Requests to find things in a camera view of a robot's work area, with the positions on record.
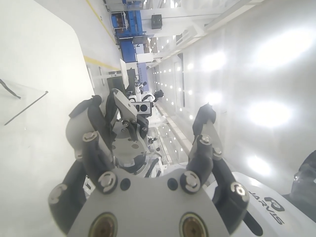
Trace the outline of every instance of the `ceiling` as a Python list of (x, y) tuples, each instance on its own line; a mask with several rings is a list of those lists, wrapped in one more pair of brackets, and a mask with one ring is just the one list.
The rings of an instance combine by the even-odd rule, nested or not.
[(187, 138), (211, 102), (228, 162), (282, 194), (316, 149), (315, 12), (315, 0), (266, 0), (148, 73)]

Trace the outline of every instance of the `black box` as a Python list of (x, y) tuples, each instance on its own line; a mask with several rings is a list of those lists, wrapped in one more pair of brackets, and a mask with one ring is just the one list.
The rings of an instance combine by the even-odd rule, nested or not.
[(162, 17), (161, 14), (151, 15), (151, 29), (161, 29)]

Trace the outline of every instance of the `black cable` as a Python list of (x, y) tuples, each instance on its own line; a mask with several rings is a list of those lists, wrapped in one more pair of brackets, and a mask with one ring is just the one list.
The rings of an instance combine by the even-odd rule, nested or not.
[(15, 94), (11, 89), (8, 88), (8, 86), (4, 83), (3, 80), (0, 79), (0, 84), (7, 90), (9, 91), (13, 96), (17, 97), (18, 99), (21, 99), (20, 96), (18, 96), (17, 94)]
[(155, 165), (158, 163), (159, 158), (156, 158), (150, 165), (145, 177), (149, 177), (149, 175), (151, 174), (152, 170), (154, 169)]
[(39, 101), (42, 97), (44, 97), (46, 94), (48, 93), (48, 91), (45, 92), (45, 94), (43, 96), (40, 96), (37, 100), (35, 100), (32, 104), (28, 105), (25, 109), (23, 109), (19, 114), (15, 115), (13, 118), (11, 118), (7, 123), (5, 123), (4, 125), (6, 126), (7, 124), (9, 124), (12, 120), (14, 120), (18, 115), (20, 115), (21, 113), (23, 113), (24, 111), (26, 111), (30, 106), (32, 106), (33, 104), (35, 104), (37, 101)]

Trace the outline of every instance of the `hex bolt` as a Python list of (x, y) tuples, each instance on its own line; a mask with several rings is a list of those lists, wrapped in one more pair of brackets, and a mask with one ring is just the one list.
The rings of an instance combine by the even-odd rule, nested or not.
[(199, 177), (192, 171), (185, 171), (181, 175), (180, 184), (183, 190), (189, 194), (196, 193), (201, 188)]
[(248, 202), (249, 201), (248, 191), (240, 183), (238, 183), (238, 182), (231, 183), (230, 190), (233, 193), (237, 193), (242, 198), (242, 200), (244, 202)]
[(204, 143), (208, 144), (208, 143), (210, 142), (210, 137), (209, 137), (208, 135), (202, 135), (201, 140), (202, 140)]
[(116, 185), (116, 175), (111, 171), (105, 172), (99, 177), (98, 182), (103, 187), (103, 192), (107, 193)]
[(97, 136), (98, 136), (98, 132), (96, 132), (96, 131), (88, 132), (88, 133), (85, 133), (83, 135), (82, 140), (84, 142), (90, 142), (90, 141), (94, 140)]
[(186, 184), (192, 188), (198, 185), (198, 183), (196, 182), (196, 178), (191, 174), (186, 176), (185, 181), (186, 181)]
[(62, 192), (67, 189), (67, 185), (59, 184), (54, 187), (48, 197), (49, 204), (56, 204), (59, 202), (59, 197), (61, 196)]
[(221, 155), (221, 151), (218, 147), (214, 147), (214, 152), (217, 154), (217, 155)]

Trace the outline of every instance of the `yellow floor line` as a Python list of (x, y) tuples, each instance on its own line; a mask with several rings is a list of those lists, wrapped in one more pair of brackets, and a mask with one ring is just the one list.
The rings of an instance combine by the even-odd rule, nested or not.
[(115, 39), (113, 37), (113, 34), (109, 32), (109, 30), (106, 28), (105, 24), (103, 23), (103, 21), (100, 19), (100, 16), (97, 14), (97, 12), (95, 11), (95, 9), (92, 7), (91, 3), (89, 2), (89, 0), (86, 0), (87, 4), (90, 6), (91, 10), (93, 11), (93, 13), (96, 15), (96, 17), (98, 18), (98, 20), (100, 21), (100, 23), (102, 24), (102, 26), (104, 27), (104, 29), (106, 30), (107, 34), (110, 36), (110, 38), (112, 39), (112, 41), (114, 42), (114, 44), (116, 44)]
[(98, 66), (101, 66), (101, 67), (105, 67), (105, 68), (108, 68), (108, 69), (111, 69), (111, 70), (120, 70), (120, 69), (118, 69), (116, 67), (113, 67), (111, 65), (105, 64), (105, 63), (100, 62), (100, 61), (98, 61), (96, 59), (92, 59), (92, 58), (90, 58), (88, 56), (83, 56), (83, 57), (84, 57), (85, 62), (92, 63), (92, 64), (95, 64), (95, 65), (98, 65)]

